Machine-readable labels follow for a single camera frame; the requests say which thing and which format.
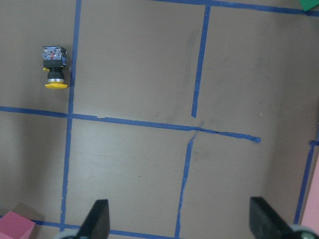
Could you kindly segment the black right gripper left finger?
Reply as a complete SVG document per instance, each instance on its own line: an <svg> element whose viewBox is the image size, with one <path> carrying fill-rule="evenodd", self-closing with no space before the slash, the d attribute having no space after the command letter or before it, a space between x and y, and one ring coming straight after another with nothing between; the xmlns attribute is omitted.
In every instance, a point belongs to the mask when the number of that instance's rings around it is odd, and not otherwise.
<svg viewBox="0 0 319 239"><path fill-rule="evenodd" d="M76 234L76 239L107 239L110 233L109 202L107 199L96 200L82 226Z"/></svg>

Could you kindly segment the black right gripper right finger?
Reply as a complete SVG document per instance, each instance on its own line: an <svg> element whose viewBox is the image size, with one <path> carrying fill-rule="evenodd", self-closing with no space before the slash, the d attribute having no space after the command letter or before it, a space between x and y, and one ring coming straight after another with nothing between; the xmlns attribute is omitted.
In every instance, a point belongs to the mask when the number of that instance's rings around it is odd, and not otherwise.
<svg viewBox="0 0 319 239"><path fill-rule="evenodd" d="M289 225L263 197L251 197L249 228L256 239L317 239L319 235L308 227Z"/></svg>

